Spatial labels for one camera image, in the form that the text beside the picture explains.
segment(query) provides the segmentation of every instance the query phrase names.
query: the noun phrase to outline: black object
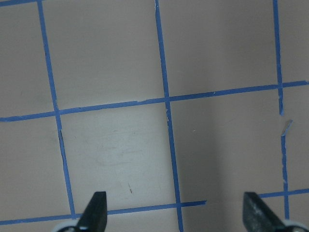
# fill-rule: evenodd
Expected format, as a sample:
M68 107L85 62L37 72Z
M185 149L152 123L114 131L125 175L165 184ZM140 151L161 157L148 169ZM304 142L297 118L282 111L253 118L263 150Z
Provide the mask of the black object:
M309 232L307 229L286 226L255 192L245 192L242 220L248 232Z
M107 223L106 192L95 192L76 226L58 232L104 232Z

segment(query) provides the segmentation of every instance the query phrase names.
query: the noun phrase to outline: gray floor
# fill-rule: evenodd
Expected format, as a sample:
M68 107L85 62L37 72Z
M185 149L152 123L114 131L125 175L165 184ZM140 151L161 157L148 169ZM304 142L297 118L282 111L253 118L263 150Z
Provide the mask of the gray floor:
M48 232L98 190L107 232L245 231L244 191L309 225L309 1L159 2L0 0L0 231Z

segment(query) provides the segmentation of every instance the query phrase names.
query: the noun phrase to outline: blue grid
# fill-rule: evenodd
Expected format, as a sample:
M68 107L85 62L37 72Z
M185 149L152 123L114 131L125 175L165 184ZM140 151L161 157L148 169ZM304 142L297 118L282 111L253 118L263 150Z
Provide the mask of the blue grid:
M77 108L59 110L57 103L56 103L56 89L55 89L55 84L54 84L52 64L51 64L49 46L48 46L48 39L47 39L47 34L46 34L42 0L9 0L9 1L0 2L0 7L17 5L17 4L24 4L24 3L29 3L29 2L36 2L37 6L38 6L41 32L42 32L42 39L43 39L43 44L44 44L44 51L45 51L45 54L46 54L45 55L46 67L47 67L47 72L48 72L48 78L49 78L49 84L50 84L50 90L51 90L51 95L52 95L52 100L53 100L54 111L38 113L38 114L31 114L31 115L24 115L24 116L0 117L0 122L22 121L22 120L30 120L30 119L51 117L51 116L54 116L56 118L61 156L62 156L62 159L63 159L63 171L64 171L68 200L69 200L69 205L70 205L70 215L59 215L59 216L49 216L49 217L35 217L35 218L25 218L25 219L15 219L15 220L4 220L4 221L0 221L0 225L40 222L40 221L49 221L49 220L61 220L61 219L70 219L70 218L75 219L75 218L79 218L81 216L81 214L76 214L75 209L74 209L74 201L73 201L71 185L70 185L70 176L69 176L69 170L68 170L68 165L67 165L67 160L66 160L64 141L63 141L63 138L62 138L62 131L61 131L62 130L61 118L60 118L61 115L74 114L74 113L86 112L86 111L102 110L102 109L130 107L130 106L136 106L136 105L165 103L166 110L167 110L167 118L168 118L168 121L167 121L168 125L167 126L168 126L168 130L169 130L169 146L170 146L171 161L172 161L172 170L173 170L176 203L163 204L163 205L153 205L153 206L146 206L146 207L137 207L137 208L129 208L129 209L120 209L120 210L110 210L110 211L108 211L108 214L109 215L125 214L125 213L132 213L132 212L143 212L143 211L176 208L177 209L177 216L178 216L179 230L181 232L183 232L182 207L205 205L207 201L186 202L186 203L181 202L180 190L179 190L179 181L178 181L178 172L177 172L177 164L176 164L174 136L173 136L173 127L172 127L172 116L171 116L171 110L170 110L170 102L172 102L172 101L173 102L174 101L184 101L184 100L189 100L189 99L209 98L209 97L216 97L216 96L223 96L223 95L230 95L230 94L237 94L237 93L245 93L245 92L267 91L267 90L277 89L278 95L279 95L279 113L280 113L280 115L283 115L284 114L284 110L283 110L283 89L288 88L288 87L298 87L298 86L309 85L308 81L294 81L294 82L285 82L285 83L282 81L278 0L273 0L274 32L275 32L275 41L276 41L277 81L278 81L278 83L276 85L234 88L234 89L220 90L220 91L214 91L214 92L205 92L205 93L180 95L180 96L170 97L169 96L169 87L168 87L167 68L166 68L166 62L165 62L163 33L162 33L160 10L159 10L159 0L155 0L155 19L156 19L158 44L159 44L160 59L161 59L164 97L163 98L156 98L156 99L148 99L148 100L145 100L145 101L127 101L127 102L118 102L118 103L111 103L111 104L93 105L93 106L77 107ZM291 123L292 122L290 122L290 124L288 125L288 127L286 128L284 133L281 135L281 150L282 150L282 164L283 164L282 175L283 175L283 179L284 179L283 191L260 194L261 198L271 198L271 197L283 196L284 197L284 210L285 210L286 219L289 218L288 197L290 195L309 193L309 188L298 189L298 190L293 190L293 191L288 190L288 173L287 173L287 166L286 166L287 154L286 154L285 140L286 140L286 133L287 133Z

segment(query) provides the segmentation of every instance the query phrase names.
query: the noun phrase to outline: floor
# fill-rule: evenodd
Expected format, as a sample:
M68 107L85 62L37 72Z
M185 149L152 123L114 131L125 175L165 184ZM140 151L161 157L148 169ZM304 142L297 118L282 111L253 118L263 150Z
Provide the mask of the floor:
M0 231L48 232L95 191L107 232L244 232L245 191L309 225L308 11L0 0Z

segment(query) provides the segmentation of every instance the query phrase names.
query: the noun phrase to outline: vertical blue line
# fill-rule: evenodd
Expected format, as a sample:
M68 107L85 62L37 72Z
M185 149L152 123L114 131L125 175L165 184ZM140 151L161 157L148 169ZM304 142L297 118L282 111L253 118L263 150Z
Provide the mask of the vertical blue line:
M282 84L282 73L281 73L278 0L273 0L273 12L274 12L274 27L275 27L275 43L276 43L276 64L277 64L277 81L278 81L278 96L279 96L279 113L280 113L281 116L283 116L284 115L283 84Z
M51 95L52 95L52 100L53 100L53 105L54 105L54 111L55 111L55 117L56 117L56 124L57 124L57 129L58 129L60 151L61 151L61 156L62 156L62 161L63 161L63 172L64 172L64 177L65 177L65 182L66 182L66 187L67 187L67 193L68 193L68 199L69 199L69 205L70 205L70 212L71 212L71 217L73 219L76 219L74 202L73 202L73 195L72 195L72 190L71 190L68 163L67 163L66 153L65 153L65 149L64 149L64 142L63 142L62 132L61 132L61 130L62 130L61 118L60 118L59 109L58 109L58 106L57 106L56 88L55 88L54 77L53 77L52 63L51 63L51 60L50 60L50 53L49 53L49 46L48 46L48 40L47 40L47 33L46 33L46 26L45 26L42 0L37 0L37 4L38 4L38 11L39 11L43 45L44 45L44 50L45 50L45 60L46 60L47 74L48 74L48 79L49 79L49 86L50 86L50 90L51 90Z
M181 200L180 200L178 171L177 171L177 163L176 163L176 152L175 152L173 126L172 126L172 116L171 116L171 110L170 110L169 84L168 84L168 75L167 75L166 61L165 61L159 0L155 0L155 21L156 21L156 28L157 28L157 33L158 33L166 115L168 119L169 148L170 148L170 156L171 156L172 169L173 169L175 199L176 199L176 204L177 204L178 228L179 228L179 231L183 232L183 215L182 215Z
M285 219L290 218L289 210L289 185L288 185L288 172L287 172L287 156L286 156L286 145L285 137L287 131L291 127L292 120L289 122L288 126L285 128L281 135L281 152L282 152L282 175L283 175L283 192L284 192L284 216Z

